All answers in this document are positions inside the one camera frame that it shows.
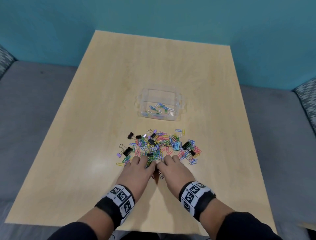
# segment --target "wooden table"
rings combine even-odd
[[[186,101],[178,121],[137,116],[145,83],[176,86]],[[118,145],[129,132],[185,129],[202,150],[189,165],[221,201],[275,225],[229,46],[96,31],[6,219],[62,226],[91,209],[122,167]],[[207,235],[171,195],[150,179],[119,229]]]

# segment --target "couch cushion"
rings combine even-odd
[[[299,97],[316,134],[316,78],[300,85],[294,92]]]
[[[14,57],[0,45],[0,79],[13,62]]]
[[[316,137],[294,92],[241,86],[276,221],[314,222]]]
[[[18,194],[76,69],[16,61],[0,81],[1,200]]]

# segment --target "left hand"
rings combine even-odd
[[[156,161],[152,161],[150,166],[146,168],[148,161],[147,156],[133,157],[132,162],[127,163],[121,175],[118,177],[116,184],[121,184],[129,188],[133,193],[135,203],[145,191],[149,178],[155,171]]]

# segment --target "gray couch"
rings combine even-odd
[[[16,61],[0,80],[0,239],[46,239],[56,227],[4,224],[76,72]],[[316,222],[316,137],[294,92],[241,86],[278,233],[308,239]]]

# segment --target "clear plastic container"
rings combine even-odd
[[[139,116],[169,121],[177,120],[185,106],[183,96],[175,87],[163,85],[143,88],[137,101]]]

